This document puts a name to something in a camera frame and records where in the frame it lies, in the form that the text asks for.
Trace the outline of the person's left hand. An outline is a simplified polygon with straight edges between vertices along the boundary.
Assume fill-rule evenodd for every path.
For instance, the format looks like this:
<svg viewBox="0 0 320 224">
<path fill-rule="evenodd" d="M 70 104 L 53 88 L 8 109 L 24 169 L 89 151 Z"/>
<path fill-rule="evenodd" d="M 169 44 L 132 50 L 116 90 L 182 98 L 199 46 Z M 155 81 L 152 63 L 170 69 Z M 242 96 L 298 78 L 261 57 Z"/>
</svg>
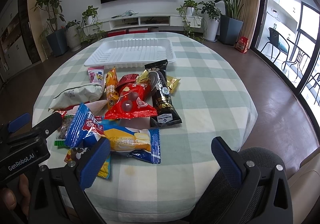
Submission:
<svg viewBox="0 0 320 224">
<path fill-rule="evenodd" d="M 25 216 L 28 216 L 31 194 L 29 191 L 28 178 L 24 174 L 19 176 L 17 194 L 22 196 L 22 212 Z M 16 208 L 17 196 L 11 189 L 3 188 L 3 190 L 1 191 L 1 199 L 3 200 L 8 210 L 14 210 Z"/>
</svg>

